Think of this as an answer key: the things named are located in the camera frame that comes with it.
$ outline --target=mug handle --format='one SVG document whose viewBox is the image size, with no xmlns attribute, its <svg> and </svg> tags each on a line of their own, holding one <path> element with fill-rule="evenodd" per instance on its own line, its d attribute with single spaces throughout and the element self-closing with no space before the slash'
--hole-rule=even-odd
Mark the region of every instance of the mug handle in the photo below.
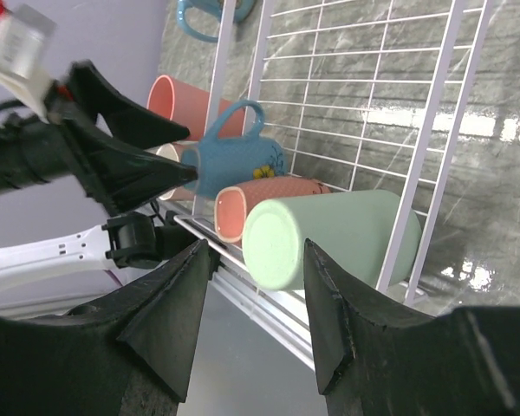
<svg viewBox="0 0 520 416">
<path fill-rule="evenodd" d="M 202 42 L 209 43 L 217 43 L 218 38 L 215 36 L 208 36 L 203 33 L 198 32 L 189 26 L 189 23 L 186 21 L 186 12 L 191 9 L 193 6 L 187 0 L 178 0 L 177 1 L 177 23 L 181 27 L 181 29 L 189 36 L 192 36 L 196 39 L 199 39 Z"/>
<path fill-rule="evenodd" d="M 251 107 L 256 113 L 257 117 L 254 120 L 254 124 L 250 128 L 250 130 L 245 134 L 246 139 L 253 140 L 258 138 L 260 132 L 262 132 L 263 125 L 266 119 L 266 114 L 263 111 L 263 108 L 256 101 L 252 100 L 241 100 L 231 104 L 227 109 L 219 116 L 219 118 L 214 121 L 214 124 L 210 127 L 210 129 L 206 132 L 204 140 L 217 140 L 219 136 L 219 132 L 221 131 L 224 124 L 227 120 L 235 113 L 239 108 L 243 107 Z"/>
</svg>

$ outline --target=white rack frame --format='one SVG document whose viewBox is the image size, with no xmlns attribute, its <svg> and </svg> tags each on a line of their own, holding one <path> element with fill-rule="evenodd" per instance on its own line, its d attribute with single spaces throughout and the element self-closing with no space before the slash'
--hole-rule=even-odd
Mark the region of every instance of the white rack frame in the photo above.
<svg viewBox="0 0 520 416">
<path fill-rule="evenodd" d="M 414 261 L 412 274 L 408 283 L 401 283 L 402 286 L 406 287 L 406 294 L 404 297 L 404 304 L 408 306 L 414 305 L 417 301 L 426 297 L 426 294 L 418 288 L 419 278 L 422 271 L 426 254 L 428 251 L 430 239 L 433 232 L 437 215 L 439 212 L 439 205 L 443 197 L 445 190 L 445 183 L 447 175 L 451 166 L 452 156 L 455 152 L 457 137 L 460 130 L 460 124 L 463 119 L 466 104 L 468 101 L 469 93 L 474 81 L 474 75 L 476 73 L 476 67 L 478 65 L 479 54 L 484 43 L 485 33 L 491 19 L 491 12 L 493 9 L 492 0 L 482 0 L 482 7 L 467 9 L 467 0 L 452 0 L 452 5 L 449 11 L 442 13 L 433 13 L 423 16 L 408 16 L 401 18 L 392 18 L 393 2 L 389 0 L 389 8 L 387 12 L 387 18 L 384 20 L 362 22 L 362 23 L 351 23 L 342 26 L 335 26 L 329 28 L 321 28 L 322 13 L 323 11 L 337 4 L 349 3 L 354 0 L 334 0 L 333 2 L 327 0 L 321 0 L 320 4 L 301 7 L 295 10 L 286 10 L 279 13 L 274 13 L 275 0 L 263 0 L 262 15 L 260 18 L 257 44 L 255 49 L 255 56 L 252 63 L 250 85 L 248 99 L 259 101 L 263 104 L 280 104 L 289 106 L 301 107 L 301 115 L 297 127 L 284 126 L 277 124 L 267 123 L 268 126 L 283 127 L 296 131 L 296 141 L 294 148 L 287 148 L 286 150 L 293 153 L 291 163 L 291 174 L 295 166 L 295 160 L 297 154 L 307 154 L 309 156 L 317 157 L 320 159 L 332 160 L 336 163 L 345 163 L 353 167 L 353 174 L 350 184 L 347 189 L 343 189 L 331 184 L 330 187 L 339 191 L 351 191 L 353 189 L 354 180 L 356 178 L 356 172 L 358 168 L 371 170 L 373 172 L 379 172 L 385 175 L 393 175 L 396 177 L 403 178 L 405 180 L 404 188 L 401 194 L 400 205 L 397 211 L 397 215 L 394 221 L 393 232 L 387 246 L 387 253 L 385 256 L 384 263 L 382 265 L 380 276 L 376 285 L 376 289 L 382 293 L 386 293 L 389 280 L 393 271 L 395 261 L 397 259 L 400 242 L 406 228 L 406 220 L 409 211 L 413 205 L 414 193 L 418 187 L 418 183 L 426 183 L 433 185 L 432 200 L 428 212 L 417 211 L 420 216 L 426 217 L 426 222 L 422 232 L 422 238 L 419 244 L 418 254 Z M 219 100 L 221 99 L 223 86 L 225 82 L 225 65 L 228 61 L 229 50 L 231 45 L 231 32 L 232 32 L 232 21 L 234 15 L 236 0 L 225 0 L 224 11 L 222 14 L 221 25 L 218 36 L 218 45 L 216 60 L 214 63 L 213 77 L 211 83 L 211 96 L 208 108 L 207 121 L 205 129 L 207 129 L 212 122 L 217 118 L 215 114 L 218 114 Z M 319 10 L 317 25 L 315 29 L 303 29 L 294 32 L 282 33 L 271 35 L 271 22 L 272 18 L 276 16 L 289 15 L 292 13 L 302 12 L 306 10 Z M 473 38 L 473 42 L 470 45 L 455 45 L 457 41 L 458 32 L 462 17 L 467 13 L 479 13 L 478 27 Z M 416 20 L 434 19 L 438 17 L 446 17 L 447 22 L 445 26 L 445 32 L 443 34 L 442 42 L 440 47 L 432 48 L 411 48 L 411 49 L 385 49 L 385 43 L 387 39 L 387 28 L 392 23 L 406 23 Z M 377 50 L 369 51 L 351 51 L 351 52 L 334 52 L 334 53 L 316 53 L 316 44 L 318 34 L 330 30 L 343 30 L 352 29 L 358 27 L 367 27 L 374 25 L 385 25 L 383 30 L 383 36 L 381 39 L 380 47 Z M 304 35 L 304 34 L 315 34 L 314 44 L 312 53 L 307 55 L 287 55 L 287 56 L 272 56 L 266 58 L 266 51 L 268 42 L 270 39 L 292 36 L 292 35 Z M 468 58 L 464 79 L 462 81 L 448 81 L 448 69 L 452 60 L 452 54 L 454 50 L 465 50 Z M 396 54 L 396 53 L 419 53 L 419 52 L 439 52 L 437 64 L 433 72 L 432 79 L 427 80 L 381 80 L 378 78 L 379 67 L 381 57 L 385 54 Z M 320 82 L 321 80 L 313 80 L 311 78 L 313 62 L 316 57 L 321 56 L 337 56 L 337 55 L 377 55 L 377 62 L 375 66 L 374 76 L 372 79 L 351 79 L 351 80 L 322 80 L 325 82 L 359 82 L 371 84 L 370 95 L 367 101 L 366 107 L 339 107 L 339 106 L 321 106 L 316 104 L 308 104 L 308 89 L 309 84 L 312 81 Z M 282 59 L 296 59 L 296 58 L 309 58 L 309 72 L 306 79 L 263 79 L 264 64 L 270 60 L 282 60 Z M 303 96 L 302 103 L 299 102 L 285 102 L 285 101 L 260 101 L 260 90 L 261 86 L 265 82 L 282 82 L 282 81 L 300 81 L 306 82 L 305 93 Z M 418 129 L 418 135 L 416 138 L 415 145 L 407 145 L 406 143 L 395 143 L 383 140 L 375 140 L 365 137 L 367 126 L 367 115 L 374 109 L 371 108 L 372 99 L 374 97 L 374 88 L 378 83 L 410 83 L 410 84 L 428 84 L 430 90 L 426 100 L 426 106 L 424 109 L 425 116 L 422 120 L 421 126 Z M 429 141 L 432 133 L 433 123 L 438 112 L 439 103 L 441 101 L 445 84 L 459 84 L 460 92 L 458 100 L 452 117 L 452 127 L 448 133 L 445 149 L 433 149 L 429 148 Z M 317 131 L 313 129 L 307 129 L 302 126 L 302 117 L 304 115 L 304 109 L 306 107 L 322 107 L 322 108 L 334 108 L 340 110 L 350 110 L 362 112 L 366 115 L 361 130 L 361 136 L 353 136 L 341 133 L 331 133 Z M 247 109 L 244 131 L 250 128 L 253 113 Z M 357 150 L 356 158 L 354 162 L 339 160 L 322 156 L 313 153 L 305 153 L 298 150 L 298 144 L 302 132 L 318 133 L 318 134 L 331 134 L 336 137 L 344 137 L 351 140 L 358 140 L 359 147 Z M 377 142 L 389 146 L 397 146 L 409 148 L 413 151 L 413 156 L 408 169 L 408 174 L 401 174 L 398 172 L 392 172 L 390 170 L 382 170 L 373 166 L 364 166 L 359 163 L 361 149 L 363 142 Z M 439 174 L 436 180 L 423 179 L 420 177 L 424 161 L 426 159 L 427 152 L 434 152 L 442 154 L 442 159 L 439 167 Z M 304 294 L 301 291 L 297 292 L 264 292 L 258 289 L 244 264 L 242 251 L 231 244 L 222 244 L 216 239 L 216 235 L 213 231 L 212 218 L 205 215 L 205 201 L 201 198 L 195 198 L 192 211 L 184 209 L 181 205 L 174 203 L 163 203 L 166 209 L 170 209 L 178 212 L 180 215 L 175 217 L 175 220 L 184 226 L 188 231 L 197 235 L 200 238 L 208 240 L 210 246 L 221 253 L 222 255 L 222 266 L 215 273 L 212 284 L 223 293 L 228 299 L 230 299 L 235 305 L 241 310 L 247 313 L 250 318 L 261 325 L 266 331 L 268 331 L 274 338 L 280 341 L 289 351 L 295 356 L 302 360 L 310 368 L 314 368 L 314 362 L 312 360 L 312 350 L 309 338 L 309 323 L 308 315 L 306 313 L 306 307 L 304 304 Z"/>
</svg>

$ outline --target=light blue mug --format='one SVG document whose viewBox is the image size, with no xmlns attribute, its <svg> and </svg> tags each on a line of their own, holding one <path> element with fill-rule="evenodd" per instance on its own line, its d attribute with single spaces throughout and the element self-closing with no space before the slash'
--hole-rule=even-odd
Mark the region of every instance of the light blue mug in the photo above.
<svg viewBox="0 0 520 416">
<path fill-rule="evenodd" d="M 252 128 L 242 137 L 220 139 L 219 131 L 241 107 L 252 107 L 255 111 L 257 117 Z M 198 171 L 198 180 L 185 188 L 201 197 L 215 199 L 228 186 L 287 174 L 287 158 L 281 146 L 260 136 L 264 119 L 263 109 L 255 101 L 242 100 L 228 107 L 204 138 L 181 154 L 181 163 L 195 166 Z"/>
<path fill-rule="evenodd" d="M 252 11 L 255 2 L 256 0 L 237 0 L 233 22 L 242 22 Z M 193 29 L 186 21 L 185 14 L 189 9 L 196 8 L 205 11 L 209 15 L 212 15 L 221 21 L 223 7 L 224 0 L 178 0 L 177 23 L 187 35 L 203 42 L 215 43 L 218 41 L 216 36 L 204 35 L 203 33 Z"/>
</svg>

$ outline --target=green cup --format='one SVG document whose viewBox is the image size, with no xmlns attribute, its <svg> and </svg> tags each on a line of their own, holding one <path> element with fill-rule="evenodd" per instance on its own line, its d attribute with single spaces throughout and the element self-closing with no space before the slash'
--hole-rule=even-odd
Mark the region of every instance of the green cup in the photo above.
<svg viewBox="0 0 520 416">
<path fill-rule="evenodd" d="M 383 190 L 265 200 L 246 219 L 244 262 L 261 289 L 304 289 L 302 255 L 310 238 L 348 273 L 375 287 L 399 202 Z M 411 211 L 390 284 L 410 274 L 421 235 Z"/>
</svg>

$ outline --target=pink cup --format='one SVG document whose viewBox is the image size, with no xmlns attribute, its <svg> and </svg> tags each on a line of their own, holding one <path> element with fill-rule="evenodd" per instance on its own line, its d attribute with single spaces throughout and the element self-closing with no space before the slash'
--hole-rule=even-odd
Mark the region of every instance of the pink cup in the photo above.
<svg viewBox="0 0 520 416">
<path fill-rule="evenodd" d="M 180 163 L 181 154 L 184 150 L 185 145 L 180 145 L 179 143 L 169 143 L 167 145 L 160 146 L 156 150 L 156 154 L 162 158 Z M 194 194 L 190 191 L 187 191 L 183 186 L 180 186 L 179 188 L 175 188 L 166 192 L 164 195 L 160 196 L 159 199 L 162 201 L 192 201 L 194 199 Z"/>
<path fill-rule="evenodd" d="M 315 179 L 280 176 L 255 179 L 219 192 L 214 203 L 214 229 L 225 243 L 238 244 L 243 236 L 244 222 L 252 208 L 266 199 L 301 197 L 331 193 Z"/>
<path fill-rule="evenodd" d="M 187 127 L 191 132 L 187 140 L 198 141 L 205 134 L 209 99 L 209 92 L 185 84 L 171 76 L 161 75 L 150 90 L 146 107 L 162 117 Z M 220 100 L 218 113 L 221 114 L 231 104 L 230 101 Z M 224 124 L 218 136 L 241 136 L 243 125 L 244 108 L 239 108 Z"/>
</svg>

